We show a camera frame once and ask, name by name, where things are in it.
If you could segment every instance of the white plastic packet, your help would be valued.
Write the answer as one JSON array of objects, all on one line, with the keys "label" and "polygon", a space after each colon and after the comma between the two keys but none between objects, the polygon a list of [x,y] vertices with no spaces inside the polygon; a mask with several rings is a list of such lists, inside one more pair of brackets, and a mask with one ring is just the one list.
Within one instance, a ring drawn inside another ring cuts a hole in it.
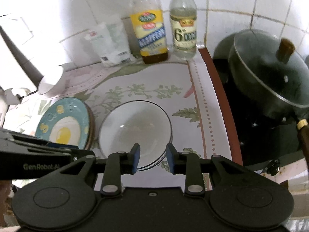
[{"label": "white plastic packet", "polygon": [[85,39],[90,41],[106,67],[136,60],[130,52],[125,27],[118,15],[110,16],[107,21],[94,27]]}]

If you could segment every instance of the green oval logo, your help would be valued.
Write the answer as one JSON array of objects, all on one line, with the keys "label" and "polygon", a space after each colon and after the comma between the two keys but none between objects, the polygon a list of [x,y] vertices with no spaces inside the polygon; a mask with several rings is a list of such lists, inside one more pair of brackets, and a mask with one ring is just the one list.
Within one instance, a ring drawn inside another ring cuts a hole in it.
[{"label": "green oval logo", "polygon": [[150,22],[156,19],[156,15],[154,13],[145,12],[138,17],[141,22]]}]

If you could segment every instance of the brown stripe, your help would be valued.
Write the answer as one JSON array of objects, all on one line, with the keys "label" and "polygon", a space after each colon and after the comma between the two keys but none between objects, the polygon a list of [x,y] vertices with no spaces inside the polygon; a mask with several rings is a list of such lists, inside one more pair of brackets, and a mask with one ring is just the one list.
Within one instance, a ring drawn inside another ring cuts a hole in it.
[{"label": "brown stripe", "polygon": [[211,77],[211,81],[217,95],[217,99],[223,116],[223,121],[225,124],[225,129],[228,135],[232,160],[240,165],[243,165],[234,119],[219,74],[214,66],[214,62],[212,61],[208,50],[206,48],[200,49],[199,52],[207,66],[209,76]]},{"label": "brown stripe", "polygon": [[[200,107],[198,105],[197,94],[196,94],[196,90],[195,90],[195,86],[194,86],[194,82],[193,82],[193,78],[192,78],[192,74],[191,74],[191,70],[190,70],[190,65],[189,65],[188,61],[187,61],[187,65],[188,65],[188,70],[189,70],[189,74],[190,74],[190,78],[191,78],[191,82],[192,82],[192,87],[193,87],[193,90],[194,90],[194,97],[195,97],[197,109],[198,109],[198,112],[200,113]],[[205,142],[203,123],[202,123],[201,116],[199,116],[199,117],[200,117],[200,130],[202,132],[202,140],[203,140],[203,147],[204,147],[204,158],[205,159],[210,159],[210,158],[207,158],[207,155],[206,155],[206,142]]]}]

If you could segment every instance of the red-brown table edge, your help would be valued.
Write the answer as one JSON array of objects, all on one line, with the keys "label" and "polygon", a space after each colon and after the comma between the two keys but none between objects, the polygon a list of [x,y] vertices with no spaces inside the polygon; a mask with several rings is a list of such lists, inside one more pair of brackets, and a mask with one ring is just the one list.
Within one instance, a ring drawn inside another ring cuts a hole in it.
[{"label": "red-brown table edge", "polygon": [[214,66],[214,62],[212,61],[208,50],[206,48],[200,49],[199,52],[207,66],[209,76],[211,77],[211,82],[217,95],[225,129],[228,135],[232,160],[240,165],[243,165],[234,119],[219,74]]}]

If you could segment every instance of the stove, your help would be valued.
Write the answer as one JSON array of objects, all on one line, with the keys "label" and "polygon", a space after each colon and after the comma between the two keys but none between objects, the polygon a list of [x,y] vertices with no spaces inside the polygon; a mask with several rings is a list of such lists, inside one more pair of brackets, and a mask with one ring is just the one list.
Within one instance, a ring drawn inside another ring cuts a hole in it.
[{"label": "stove", "polygon": [[296,123],[278,124],[260,114],[254,102],[237,89],[228,61],[215,59],[214,64],[230,104],[244,166],[275,175],[279,167],[302,159]]}]

